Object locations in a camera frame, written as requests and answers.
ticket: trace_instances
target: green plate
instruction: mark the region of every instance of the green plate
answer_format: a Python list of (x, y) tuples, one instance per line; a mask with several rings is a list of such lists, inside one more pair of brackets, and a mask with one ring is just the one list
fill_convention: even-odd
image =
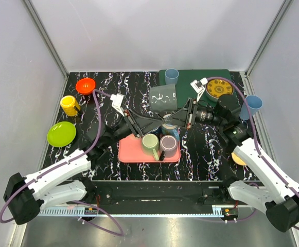
[(71, 122), (59, 122), (47, 133), (47, 141), (51, 146), (61, 148), (70, 144), (76, 136), (76, 128)]

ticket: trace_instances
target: mug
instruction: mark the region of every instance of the mug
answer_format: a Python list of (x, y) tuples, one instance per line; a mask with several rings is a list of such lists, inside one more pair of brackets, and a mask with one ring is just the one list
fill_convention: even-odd
[(149, 89), (149, 104), (153, 112), (178, 110), (175, 85), (155, 86)]
[(146, 155), (154, 156), (154, 159), (158, 161), (159, 158), (159, 138), (154, 134), (147, 134), (142, 139), (142, 149)]
[(156, 135), (159, 139), (161, 138), (161, 132), (162, 132), (161, 126), (150, 131), (151, 134)]
[(162, 134), (163, 135), (172, 135), (177, 139), (177, 141), (180, 140), (178, 128), (174, 125), (168, 125), (167, 123), (162, 124)]
[(81, 106), (76, 98), (72, 95), (67, 95), (60, 100), (60, 106), (69, 117), (75, 117), (81, 110)]
[(160, 141), (160, 152), (165, 151), (164, 157), (171, 158), (175, 156), (178, 149), (178, 142), (172, 135), (165, 135)]

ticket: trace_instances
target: yellow cup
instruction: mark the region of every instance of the yellow cup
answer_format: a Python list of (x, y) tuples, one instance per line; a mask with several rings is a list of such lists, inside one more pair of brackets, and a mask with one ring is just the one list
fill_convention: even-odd
[(72, 95), (67, 95), (63, 97), (60, 100), (60, 106), (66, 113), (66, 115), (69, 117), (77, 116), (78, 112), (81, 110), (81, 106), (79, 105), (75, 97)]

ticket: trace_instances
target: green tray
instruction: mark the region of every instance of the green tray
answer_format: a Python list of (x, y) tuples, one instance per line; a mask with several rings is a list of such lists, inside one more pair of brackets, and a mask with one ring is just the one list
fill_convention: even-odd
[[(206, 77), (219, 76), (231, 80), (231, 75), (228, 69), (187, 69), (179, 70), (178, 83), (175, 85), (175, 92), (177, 94), (177, 105), (181, 108), (185, 105), (188, 98), (197, 98), (195, 90), (191, 87), (190, 83), (192, 81), (201, 80)], [(159, 71), (160, 86), (165, 85), (165, 70)], [(209, 100), (204, 93), (201, 97), (212, 107), (216, 106), (216, 102)]]

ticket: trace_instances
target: gray wall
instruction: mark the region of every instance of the gray wall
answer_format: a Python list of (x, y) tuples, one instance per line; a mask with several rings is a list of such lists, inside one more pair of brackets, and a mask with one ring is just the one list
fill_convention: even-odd
[(299, 182), (299, 1), (293, 1), (250, 78), (278, 165)]
[[(22, 2), (0, 0), (0, 209), (9, 177), (38, 168), (62, 87), (63, 77)], [(0, 224), (0, 246), (12, 227)]]
[(32, 0), (69, 71), (245, 70), (283, 0)]

